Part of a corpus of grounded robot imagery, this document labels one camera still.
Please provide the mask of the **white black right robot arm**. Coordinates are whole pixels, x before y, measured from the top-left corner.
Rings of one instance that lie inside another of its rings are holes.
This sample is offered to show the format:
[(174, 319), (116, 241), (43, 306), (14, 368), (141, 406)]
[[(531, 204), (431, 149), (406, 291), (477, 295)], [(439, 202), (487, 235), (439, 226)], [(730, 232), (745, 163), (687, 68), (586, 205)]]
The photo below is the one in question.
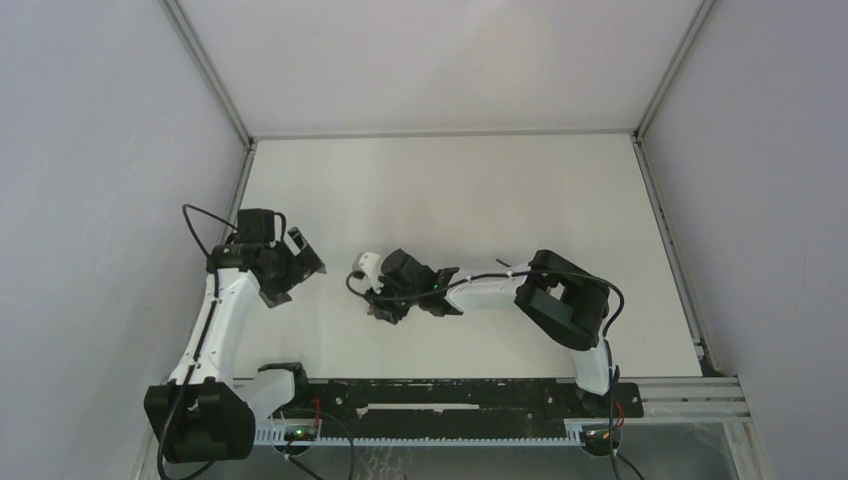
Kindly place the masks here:
[(396, 324), (417, 307), (435, 317), (516, 308), (555, 343), (569, 350), (578, 402), (592, 416), (605, 415), (618, 400), (605, 328), (616, 314), (609, 306), (611, 283), (550, 250), (523, 264), (474, 272), (434, 270), (402, 249), (382, 257), (360, 253), (345, 283), (364, 282), (355, 296), (370, 316)]

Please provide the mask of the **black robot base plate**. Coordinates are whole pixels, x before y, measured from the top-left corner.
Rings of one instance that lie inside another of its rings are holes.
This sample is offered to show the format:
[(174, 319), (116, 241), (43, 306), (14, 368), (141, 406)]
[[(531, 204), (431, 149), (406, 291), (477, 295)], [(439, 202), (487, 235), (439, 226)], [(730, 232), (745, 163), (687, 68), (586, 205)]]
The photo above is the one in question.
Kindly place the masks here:
[(354, 433), (558, 433), (563, 424), (606, 427), (644, 415), (639, 387), (602, 397), (567, 379), (329, 379), (298, 386), (270, 420)]

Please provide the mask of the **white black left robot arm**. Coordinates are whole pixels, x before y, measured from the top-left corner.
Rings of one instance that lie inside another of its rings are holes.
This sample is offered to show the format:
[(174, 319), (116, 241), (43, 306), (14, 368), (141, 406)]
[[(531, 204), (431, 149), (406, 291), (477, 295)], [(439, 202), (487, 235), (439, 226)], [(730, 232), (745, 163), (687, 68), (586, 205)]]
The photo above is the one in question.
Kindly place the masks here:
[(250, 208), (238, 212), (230, 234), (203, 247), (203, 302), (186, 348), (161, 385), (147, 389), (143, 407), (155, 433), (159, 464), (241, 460), (253, 449), (258, 423), (278, 409), (305, 414), (313, 394), (299, 362), (268, 363), (241, 387), (235, 363), (249, 311), (274, 309), (325, 265), (283, 213)]

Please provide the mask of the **metal elbow pipe fitting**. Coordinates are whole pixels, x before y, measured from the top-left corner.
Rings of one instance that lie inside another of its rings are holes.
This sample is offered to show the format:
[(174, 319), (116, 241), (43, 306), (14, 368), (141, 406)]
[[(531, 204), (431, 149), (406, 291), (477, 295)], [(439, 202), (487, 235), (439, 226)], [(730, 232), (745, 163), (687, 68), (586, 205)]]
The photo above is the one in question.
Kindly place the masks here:
[(387, 308), (385, 305), (371, 303), (368, 307), (368, 314), (378, 320), (382, 320), (390, 324), (397, 323), (393, 310), (391, 308)]

